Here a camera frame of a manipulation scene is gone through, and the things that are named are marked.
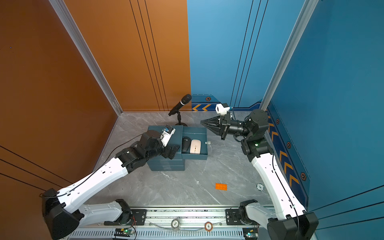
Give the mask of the left green circuit board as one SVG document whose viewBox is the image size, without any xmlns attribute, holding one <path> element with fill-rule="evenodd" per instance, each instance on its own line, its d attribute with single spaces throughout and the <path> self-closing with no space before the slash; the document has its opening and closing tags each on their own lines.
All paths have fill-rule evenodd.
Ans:
<svg viewBox="0 0 384 240">
<path fill-rule="evenodd" d="M 134 238 L 135 230 L 129 228 L 116 228 L 114 232 L 115 239 Z"/>
</svg>

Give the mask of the green circuit board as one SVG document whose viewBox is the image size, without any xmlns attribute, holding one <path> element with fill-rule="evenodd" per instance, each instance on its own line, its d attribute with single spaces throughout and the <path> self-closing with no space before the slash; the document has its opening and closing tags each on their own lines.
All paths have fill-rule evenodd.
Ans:
<svg viewBox="0 0 384 240">
<path fill-rule="evenodd" d="M 115 239 L 134 238 L 135 230 L 129 228 L 116 228 L 114 232 Z"/>
<path fill-rule="evenodd" d="M 257 229 L 254 228 L 243 228 L 243 236 L 245 240 L 257 240 L 259 233 Z"/>
</svg>

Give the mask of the grey round rail sticker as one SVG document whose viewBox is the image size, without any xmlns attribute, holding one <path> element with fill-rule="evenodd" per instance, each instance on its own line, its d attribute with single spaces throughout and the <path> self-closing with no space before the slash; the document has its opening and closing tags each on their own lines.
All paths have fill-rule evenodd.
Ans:
<svg viewBox="0 0 384 240">
<path fill-rule="evenodd" d="M 180 221 L 178 219 L 173 219 L 171 222 L 172 229 L 176 230 L 180 228 Z"/>
</svg>

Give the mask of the right green circuit board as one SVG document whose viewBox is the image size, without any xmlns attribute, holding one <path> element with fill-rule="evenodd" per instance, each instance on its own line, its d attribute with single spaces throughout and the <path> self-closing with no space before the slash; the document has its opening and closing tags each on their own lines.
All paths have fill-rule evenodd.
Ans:
<svg viewBox="0 0 384 240">
<path fill-rule="evenodd" d="M 259 233 L 257 229 L 254 228 L 243 228 L 243 236 L 245 240 L 257 240 Z"/>
</svg>

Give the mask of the aluminium front rail frame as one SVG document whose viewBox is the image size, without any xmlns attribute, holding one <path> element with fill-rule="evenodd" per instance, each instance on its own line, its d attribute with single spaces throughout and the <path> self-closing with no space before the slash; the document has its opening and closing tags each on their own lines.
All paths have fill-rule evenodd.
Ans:
<svg viewBox="0 0 384 240">
<path fill-rule="evenodd" d="M 262 226 L 230 226 L 226 223 L 226 209 L 230 206 L 148 207 L 143 226 L 105 226 L 96 223 L 76 229 L 68 240 L 244 240 L 243 228 L 258 230 L 257 240 L 269 240 L 268 230 Z M 172 229 L 173 219 L 180 221 L 179 229 Z M 213 230 L 205 231 L 205 223 L 211 222 Z M 134 238 L 115 239 L 116 228 L 135 230 Z"/>
</svg>

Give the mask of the black microphone stand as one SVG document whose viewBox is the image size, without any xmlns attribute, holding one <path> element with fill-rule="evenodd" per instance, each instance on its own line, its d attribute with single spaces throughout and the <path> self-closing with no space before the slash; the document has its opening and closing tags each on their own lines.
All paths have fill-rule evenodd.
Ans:
<svg viewBox="0 0 384 240">
<path fill-rule="evenodd" d="M 177 111 L 177 120 L 178 122 L 176 123 L 176 126 L 184 126 L 187 127 L 188 125 L 182 122 L 182 116 L 180 111 Z"/>
</svg>

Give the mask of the teal top drawer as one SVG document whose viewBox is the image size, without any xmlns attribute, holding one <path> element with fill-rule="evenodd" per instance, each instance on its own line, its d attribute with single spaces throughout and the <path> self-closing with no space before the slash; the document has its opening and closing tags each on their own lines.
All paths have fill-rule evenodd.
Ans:
<svg viewBox="0 0 384 240">
<path fill-rule="evenodd" d="M 203 127 L 183 127 L 183 138 L 189 138 L 189 148 L 182 150 L 184 160 L 206 161 L 208 158 L 207 129 Z"/>
</svg>

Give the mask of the black microphone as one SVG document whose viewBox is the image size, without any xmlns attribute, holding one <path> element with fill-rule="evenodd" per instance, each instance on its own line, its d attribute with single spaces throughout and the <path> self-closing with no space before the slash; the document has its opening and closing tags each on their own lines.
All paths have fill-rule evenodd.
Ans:
<svg viewBox="0 0 384 240">
<path fill-rule="evenodd" d="M 192 96 L 190 94 L 186 94 L 179 103 L 177 103 L 168 113 L 169 116 L 177 114 L 180 109 L 188 104 L 192 100 Z"/>
</svg>

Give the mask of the black computer mouse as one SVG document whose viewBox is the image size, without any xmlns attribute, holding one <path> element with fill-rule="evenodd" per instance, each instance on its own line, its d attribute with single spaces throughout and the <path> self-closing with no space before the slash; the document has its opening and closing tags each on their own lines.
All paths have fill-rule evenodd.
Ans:
<svg viewBox="0 0 384 240">
<path fill-rule="evenodd" d="M 182 138 L 182 153 L 187 153 L 191 146 L 191 139 L 189 137 Z"/>
</svg>

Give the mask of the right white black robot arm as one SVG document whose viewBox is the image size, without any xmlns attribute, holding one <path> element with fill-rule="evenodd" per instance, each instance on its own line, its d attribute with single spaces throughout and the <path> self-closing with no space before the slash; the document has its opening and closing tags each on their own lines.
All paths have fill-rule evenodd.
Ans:
<svg viewBox="0 0 384 240">
<path fill-rule="evenodd" d="M 274 211 L 255 200 L 240 203 L 239 213 L 245 225 L 265 228 L 271 240 L 310 240 L 319 224 L 315 213 L 307 212 L 287 183 L 265 138 L 269 128 L 266 111 L 253 110 L 243 121 L 235 120 L 226 104 L 217 104 L 218 116 L 201 121 L 208 130 L 225 140 L 227 135 L 243 137 L 244 155 L 257 170 L 267 188 Z"/>
</svg>

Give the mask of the orange round rail sticker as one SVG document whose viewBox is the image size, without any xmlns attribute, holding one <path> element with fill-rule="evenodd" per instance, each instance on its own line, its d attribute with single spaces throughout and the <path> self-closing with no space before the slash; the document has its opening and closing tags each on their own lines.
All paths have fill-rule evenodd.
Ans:
<svg viewBox="0 0 384 240">
<path fill-rule="evenodd" d="M 205 225 L 205 231 L 211 232 L 213 230 L 213 224 L 211 222 L 206 222 Z"/>
</svg>

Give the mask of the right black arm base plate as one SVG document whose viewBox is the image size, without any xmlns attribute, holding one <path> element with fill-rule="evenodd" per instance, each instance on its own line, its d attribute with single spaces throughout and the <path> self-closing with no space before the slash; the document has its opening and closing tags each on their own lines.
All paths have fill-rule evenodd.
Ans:
<svg viewBox="0 0 384 240">
<path fill-rule="evenodd" d="M 226 209 L 227 225 L 244 225 L 244 226 L 262 226 L 267 227 L 268 219 L 266 215 L 260 211 L 251 209 L 247 212 L 245 209 Z"/>
</svg>

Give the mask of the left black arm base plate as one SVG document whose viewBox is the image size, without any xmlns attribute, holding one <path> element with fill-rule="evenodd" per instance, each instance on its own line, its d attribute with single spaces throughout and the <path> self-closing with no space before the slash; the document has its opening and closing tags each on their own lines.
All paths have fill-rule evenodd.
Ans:
<svg viewBox="0 0 384 240">
<path fill-rule="evenodd" d="M 143 226 L 146 221 L 147 210 L 136 209 L 123 211 L 115 221 L 105 221 L 105 226 Z"/>
</svg>

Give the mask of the orange toy brick plate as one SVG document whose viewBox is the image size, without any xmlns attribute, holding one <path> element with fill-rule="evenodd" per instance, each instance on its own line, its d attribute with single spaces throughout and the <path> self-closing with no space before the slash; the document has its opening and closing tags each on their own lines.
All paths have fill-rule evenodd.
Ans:
<svg viewBox="0 0 384 240">
<path fill-rule="evenodd" d="M 227 191 L 228 190 L 228 185 L 227 184 L 216 183 L 215 184 L 215 189 L 216 190 L 220 190 L 220 191 Z"/>
</svg>

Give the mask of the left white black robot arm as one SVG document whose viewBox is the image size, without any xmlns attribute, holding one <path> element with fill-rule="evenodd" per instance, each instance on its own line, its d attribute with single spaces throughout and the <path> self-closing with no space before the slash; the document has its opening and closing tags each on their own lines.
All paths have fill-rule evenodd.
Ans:
<svg viewBox="0 0 384 240">
<path fill-rule="evenodd" d="M 59 191 L 49 189 L 42 195 L 42 214 L 51 238 L 60 240 L 78 227 L 105 222 L 129 225 L 133 213 L 126 201 L 115 200 L 107 204 L 86 205 L 86 201 L 114 181 L 125 177 L 148 160 L 163 156 L 173 159 L 179 145 L 169 145 L 175 128 L 167 125 L 162 133 L 148 130 L 140 140 L 121 150 L 93 173 Z"/>
</svg>

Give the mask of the teal drawer cabinet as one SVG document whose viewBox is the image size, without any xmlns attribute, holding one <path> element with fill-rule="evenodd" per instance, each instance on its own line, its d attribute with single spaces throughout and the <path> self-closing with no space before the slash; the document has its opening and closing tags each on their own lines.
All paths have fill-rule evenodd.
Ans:
<svg viewBox="0 0 384 240">
<path fill-rule="evenodd" d="M 147 161 L 148 166 L 151 171 L 184 171 L 185 170 L 185 160 L 183 160 L 181 145 L 183 138 L 183 126 L 173 126 L 176 130 L 175 133 L 171 136 L 168 145 L 178 145 L 180 148 L 175 154 L 175 157 L 170 160 L 164 158 L 163 156 L 157 156 L 153 159 Z"/>
</svg>

